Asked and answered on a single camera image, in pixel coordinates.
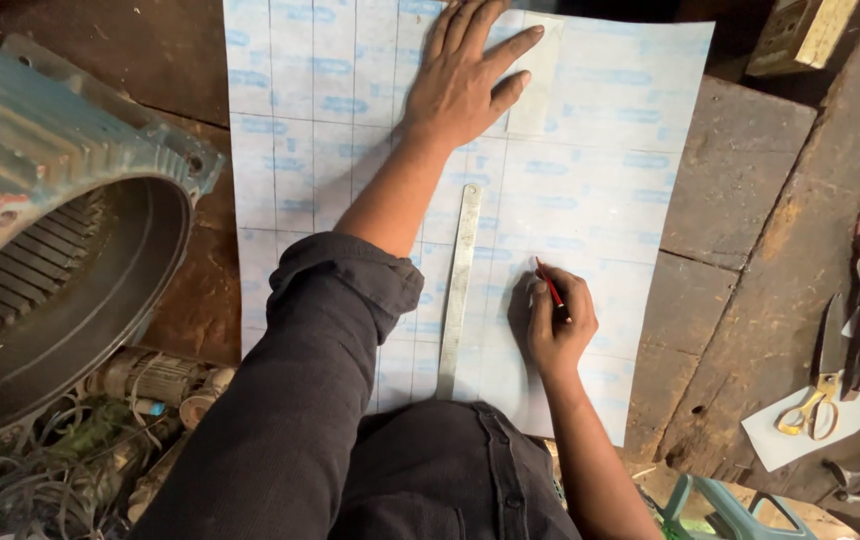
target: steel ruler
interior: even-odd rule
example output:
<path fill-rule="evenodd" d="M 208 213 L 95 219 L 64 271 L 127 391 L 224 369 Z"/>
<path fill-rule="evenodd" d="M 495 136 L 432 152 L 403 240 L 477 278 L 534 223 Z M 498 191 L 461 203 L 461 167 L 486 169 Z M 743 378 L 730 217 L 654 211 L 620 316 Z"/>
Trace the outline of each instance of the steel ruler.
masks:
<path fill-rule="evenodd" d="M 439 373 L 436 376 L 438 400 L 453 399 L 453 387 L 457 381 L 457 354 L 460 352 L 463 313 L 466 310 L 466 293 L 470 289 L 470 266 L 473 263 L 473 245 L 477 241 L 483 191 L 474 183 L 463 188 L 457 243 L 453 248 L 453 269 L 450 271 L 450 287 L 446 293 L 446 312 L 443 315 L 443 343 L 439 352 Z"/>

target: gold scissors handle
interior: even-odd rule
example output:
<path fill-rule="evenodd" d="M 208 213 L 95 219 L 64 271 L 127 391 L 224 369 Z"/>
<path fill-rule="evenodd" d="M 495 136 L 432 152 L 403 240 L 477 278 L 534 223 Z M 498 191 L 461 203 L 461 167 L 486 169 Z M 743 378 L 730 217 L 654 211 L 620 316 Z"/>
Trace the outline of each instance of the gold scissors handle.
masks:
<path fill-rule="evenodd" d="M 804 427 L 808 427 L 810 438 L 815 441 L 821 441 L 831 436 L 837 430 L 837 424 L 840 423 L 840 409 L 833 402 L 839 385 L 840 376 L 838 374 L 821 374 L 816 391 L 810 394 L 810 397 L 802 405 L 788 408 L 780 413 L 776 420 L 776 428 L 782 434 L 798 436 Z M 820 410 L 824 406 L 830 407 L 832 410 L 831 424 L 825 434 L 817 436 L 817 419 L 820 418 Z M 788 419 L 792 419 L 796 415 L 799 415 L 799 422 L 787 422 Z"/>

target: bolt hole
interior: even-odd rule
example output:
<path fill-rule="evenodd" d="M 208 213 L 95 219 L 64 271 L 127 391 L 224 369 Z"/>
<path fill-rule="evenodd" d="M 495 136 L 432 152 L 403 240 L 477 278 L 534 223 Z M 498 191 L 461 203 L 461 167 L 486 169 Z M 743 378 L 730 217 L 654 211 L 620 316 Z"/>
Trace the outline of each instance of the bolt hole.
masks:
<path fill-rule="evenodd" d="M 199 171 L 203 170 L 203 159 L 196 155 L 195 153 L 191 153 L 186 158 L 187 165 L 190 166 L 190 176 L 196 176 L 199 174 Z"/>
<path fill-rule="evenodd" d="M 9 227 L 16 221 L 17 214 L 13 210 L 7 210 L 0 214 L 0 227 Z"/>

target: right hand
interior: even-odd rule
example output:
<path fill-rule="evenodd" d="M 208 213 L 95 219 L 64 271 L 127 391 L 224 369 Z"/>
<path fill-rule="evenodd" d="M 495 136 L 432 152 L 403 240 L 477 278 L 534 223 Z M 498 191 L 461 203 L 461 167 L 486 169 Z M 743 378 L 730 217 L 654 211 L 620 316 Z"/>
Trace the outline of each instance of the right hand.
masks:
<path fill-rule="evenodd" d="M 574 375 L 580 356 L 599 327 L 593 312 L 593 298 L 582 277 L 548 264 L 544 264 L 543 269 L 556 286 L 571 322 L 554 322 L 553 297 L 541 279 L 533 286 L 530 354 L 544 379 L 559 374 Z"/>

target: wooden workbench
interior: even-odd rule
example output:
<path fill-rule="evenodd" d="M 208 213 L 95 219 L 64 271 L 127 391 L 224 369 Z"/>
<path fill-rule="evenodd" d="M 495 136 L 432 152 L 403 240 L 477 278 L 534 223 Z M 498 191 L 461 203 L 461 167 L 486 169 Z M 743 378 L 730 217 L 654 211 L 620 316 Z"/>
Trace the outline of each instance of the wooden workbench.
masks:
<path fill-rule="evenodd" d="M 229 156 L 220 0 L 38 0 L 9 7 L 0 25 L 176 115 L 168 117 Z M 826 499 L 832 479 L 819 459 L 859 468 L 860 433 L 766 473 L 739 427 L 806 386 L 820 311 L 848 288 L 860 205 L 860 44 L 824 104 L 811 133 L 813 109 L 704 79 L 653 276 L 626 452 L 839 507 Z M 227 166 L 197 207 L 186 262 L 145 345 L 239 361 L 233 204 Z M 860 504 L 841 508 L 860 515 Z"/>

